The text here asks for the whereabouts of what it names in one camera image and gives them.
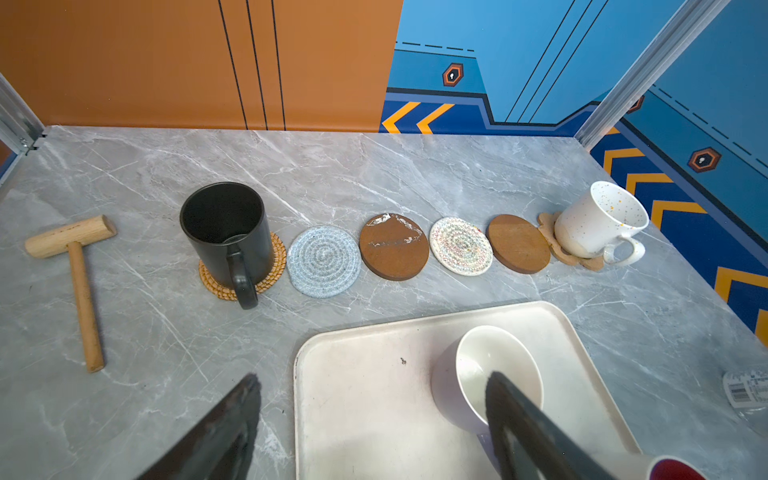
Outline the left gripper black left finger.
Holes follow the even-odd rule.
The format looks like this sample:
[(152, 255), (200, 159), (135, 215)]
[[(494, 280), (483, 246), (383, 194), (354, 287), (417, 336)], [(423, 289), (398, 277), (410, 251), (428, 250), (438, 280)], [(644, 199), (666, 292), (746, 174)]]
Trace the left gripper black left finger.
[(258, 432), (261, 385), (254, 373), (242, 380), (142, 479), (245, 479)]

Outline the black mug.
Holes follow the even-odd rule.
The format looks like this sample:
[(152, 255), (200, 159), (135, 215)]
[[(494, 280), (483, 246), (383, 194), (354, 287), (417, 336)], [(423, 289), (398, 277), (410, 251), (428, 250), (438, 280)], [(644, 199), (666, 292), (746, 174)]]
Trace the black mug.
[(184, 201), (179, 222), (213, 279), (234, 291), (242, 309), (255, 308), (256, 286), (275, 265), (261, 196), (242, 183), (209, 184)]

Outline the red mug white handle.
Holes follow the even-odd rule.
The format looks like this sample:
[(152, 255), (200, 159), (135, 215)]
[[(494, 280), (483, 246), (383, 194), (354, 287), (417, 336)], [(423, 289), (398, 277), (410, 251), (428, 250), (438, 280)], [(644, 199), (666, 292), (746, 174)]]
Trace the red mug white handle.
[(596, 453), (595, 461), (617, 479), (706, 480), (694, 466), (682, 459), (635, 453)]

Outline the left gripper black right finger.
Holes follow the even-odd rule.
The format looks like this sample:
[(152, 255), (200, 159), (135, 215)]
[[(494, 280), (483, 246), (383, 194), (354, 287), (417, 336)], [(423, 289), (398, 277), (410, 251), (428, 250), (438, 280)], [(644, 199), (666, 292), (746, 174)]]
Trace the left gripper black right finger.
[(611, 479), (503, 373), (491, 374), (485, 390), (492, 456), (502, 479), (520, 474), (515, 455), (525, 453), (547, 479)]

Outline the woven rattan round coaster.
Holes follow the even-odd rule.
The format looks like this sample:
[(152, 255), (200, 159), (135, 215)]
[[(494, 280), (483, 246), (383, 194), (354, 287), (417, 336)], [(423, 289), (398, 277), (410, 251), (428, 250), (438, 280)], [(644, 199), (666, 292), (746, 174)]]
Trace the woven rattan round coaster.
[[(274, 232), (271, 233), (271, 241), (274, 253), (274, 264), (267, 277), (256, 284), (255, 289), (258, 294), (262, 294), (273, 287), (286, 268), (287, 250), (284, 243)], [(202, 284), (211, 294), (221, 300), (237, 300), (235, 291), (217, 282), (202, 261), (199, 261), (198, 264), (198, 274)]]

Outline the dark brown round wooden coaster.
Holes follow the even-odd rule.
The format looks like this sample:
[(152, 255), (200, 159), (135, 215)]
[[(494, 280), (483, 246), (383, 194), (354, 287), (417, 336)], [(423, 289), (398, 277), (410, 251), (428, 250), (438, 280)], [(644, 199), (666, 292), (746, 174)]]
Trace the dark brown round wooden coaster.
[(544, 236), (531, 223), (509, 214), (491, 220), (486, 236), (495, 258), (522, 274), (534, 274), (549, 265), (551, 254)]

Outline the clear glass round coaster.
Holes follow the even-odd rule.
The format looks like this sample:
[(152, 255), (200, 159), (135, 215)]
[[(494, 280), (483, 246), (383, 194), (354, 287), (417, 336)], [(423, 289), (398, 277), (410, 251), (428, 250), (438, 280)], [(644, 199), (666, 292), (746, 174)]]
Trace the clear glass round coaster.
[(290, 282), (312, 298), (330, 298), (348, 290), (358, 279), (362, 260), (358, 245), (345, 230), (311, 227), (291, 243), (287, 255)]

